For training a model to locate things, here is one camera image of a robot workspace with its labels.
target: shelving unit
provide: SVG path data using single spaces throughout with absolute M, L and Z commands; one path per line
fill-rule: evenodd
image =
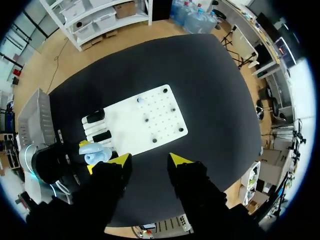
M 148 25 L 150 26 L 152 24 L 152 14 L 153 14 L 153 0 L 144 0 L 144 4 L 146 7 L 146 10 L 148 12 L 148 14 L 146 14 L 144 12 L 144 9 L 137 9 L 137 14 L 133 15 L 133 16 L 128 16 L 125 18 L 121 18 L 121 19 L 117 19 L 115 25 L 113 25 L 112 27 L 108 27 L 105 29 L 100 29 L 97 25 L 93 25 L 94 31 L 95 33 L 93 35 L 91 35 L 90 37 L 87 37 L 85 39 L 81 39 L 81 38 L 77 38 L 76 36 L 74 36 L 72 34 L 72 27 L 75 23 L 77 23 L 78 21 L 87 18 L 89 16 L 91 16 L 92 14 L 112 7 L 114 5 L 117 4 L 122 4 L 122 3 L 126 3 L 126 2 L 130 2 L 132 0 L 113 0 L 112 2 L 108 2 L 106 4 L 97 6 L 97 7 L 92 7 L 92 5 L 87 4 L 85 6 L 85 12 L 82 13 L 79 16 L 76 16 L 73 19 L 67 19 L 65 24 L 63 24 L 58 16 L 56 15 L 56 13 L 53 11 L 54 8 L 56 8 L 57 6 L 59 6 L 64 0 L 57 0 L 56 2 L 54 2 L 53 4 L 49 5 L 47 0 L 39 0 L 40 3 L 43 5 L 44 9 L 48 12 L 48 14 L 50 15 L 50 17 L 55 21 L 55 23 L 58 25 L 58 27 L 62 30 L 62 32 L 68 37 L 68 39 L 70 40 L 70 42 L 81 52 L 82 48 L 81 45 L 87 43 L 88 41 L 104 34 L 107 32 L 110 32 L 112 30 L 130 25 L 130 24 L 135 24 L 135 23 L 140 23 L 140 22 L 144 22 L 144 21 L 148 21 Z
M 13 143 L 15 140 L 15 136 L 14 136 L 14 134 L 11 134 L 11 133 L 5 133 L 4 140 L 5 141 L 12 141 L 12 143 Z M 19 152 L 15 147 L 13 147 L 12 149 L 7 149 L 7 147 L 5 147 L 5 154 L 8 157 L 11 169 L 20 168 Z

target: bottle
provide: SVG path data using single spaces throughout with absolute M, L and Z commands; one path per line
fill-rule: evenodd
M 216 27 L 218 24 L 218 19 L 215 15 L 215 12 L 212 11 L 209 15 L 207 15 L 206 27 L 204 29 L 205 34 L 210 34 L 211 31 Z
M 190 14 L 186 21 L 184 30 L 190 34 L 203 34 L 206 29 L 207 17 L 204 10 L 199 8 L 197 12 Z
M 189 7 L 189 2 L 185 1 L 183 7 L 179 8 L 177 14 L 175 15 L 174 21 L 180 26 L 185 25 L 186 16 L 191 12 Z
M 198 11 L 198 9 L 200 9 L 201 7 L 202 7 L 202 4 L 198 3 L 198 7 L 195 10 Z
M 189 0 L 189 7 L 190 7 L 193 11 L 198 11 L 197 5 L 193 2 L 193 0 Z
M 171 10 L 170 10 L 170 18 L 174 19 L 175 16 L 177 15 L 178 10 L 182 8 L 182 6 L 183 6 L 182 0 L 173 0 Z

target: desk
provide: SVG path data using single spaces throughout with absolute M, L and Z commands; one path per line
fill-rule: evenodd
M 167 172 L 169 152 L 202 161 L 211 181 L 225 191 L 261 150 L 259 122 L 245 80 L 211 34 L 147 41 L 82 69 L 49 95 L 54 130 L 57 134 L 61 129 L 64 142 L 76 145 L 86 138 L 83 117 L 164 84 L 174 93 L 188 135 L 133 156 L 132 175 L 110 227 L 155 223 L 183 213 Z M 84 163 L 77 150 L 69 150 L 71 161 Z M 89 178 L 86 166 L 77 174 L 81 184 Z
M 226 21 L 231 25 L 236 24 L 253 46 L 256 46 L 258 42 L 261 42 L 271 56 L 271 62 L 255 71 L 252 75 L 257 75 L 274 65 L 279 65 L 280 60 L 278 50 L 273 41 L 269 38 L 261 26 L 260 28 L 257 28 L 255 23 L 246 19 L 245 15 L 243 14 L 249 13 L 251 16 L 254 16 L 253 13 L 251 13 L 250 10 L 243 5 L 235 6 L 227 0 L 218 0 L 218 2 L 219 5 L 215 6 L 214 8 L 225 14 Z

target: blue object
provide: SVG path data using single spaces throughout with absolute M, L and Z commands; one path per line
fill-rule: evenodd
M 184 30 L 190 34 L 203 34 L 206 30 L 207 17 L 204 10 L 199 8 L 197 12 L 191 13 L 185 20 Z
M 174 18 L 175 23 L 184 26 L 186 17 L 191 11 L 192 9 L 189 7 L 189 2 L 185 1 L 183 7 L 179 8 Z
M 217 24 L 218 24 L 218 19 L 215 15 L 215 12 L 212 11 L 210 15 L 207 15 L 207 21 L 204 27 L 204 33 L 210 34 Z
M 170 10 L 170 18 L 174 19 L 178 13 L 178 10 L 182 8 L 183 1 L 182 0 L 173 0 L 171 10 Z
M 79 154 L 85 154 L 84 160 L 87 164 L 95 165 L 98 162 L 108 162 L 112 156 L 112 151 L 110 148 L 103 147 L 101 144 L 94 142 L 81 146 Z

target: cardboard box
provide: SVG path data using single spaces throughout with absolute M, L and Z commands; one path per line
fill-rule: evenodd
M 246 209 L 248 209 L 249 214 L 253 214 L 257 209 L 259 208 L 259 204 L 255 201 L 251 201 L 248 206 L 246 206 Z
M 137 13 L 137 9 L 134 1 L 129 1 L 129 2 L 115 5 L 114 9 L 116 11 L 116 17 L 118 19 L 123 19 L 129 16 L 133 16 Z
M 118 34 L 118 30 L 112 30 L 112 31 L 107 32 L 104 36 L 106 38 L 110 38 L 110 37 L 115 36 L 117 34 Z

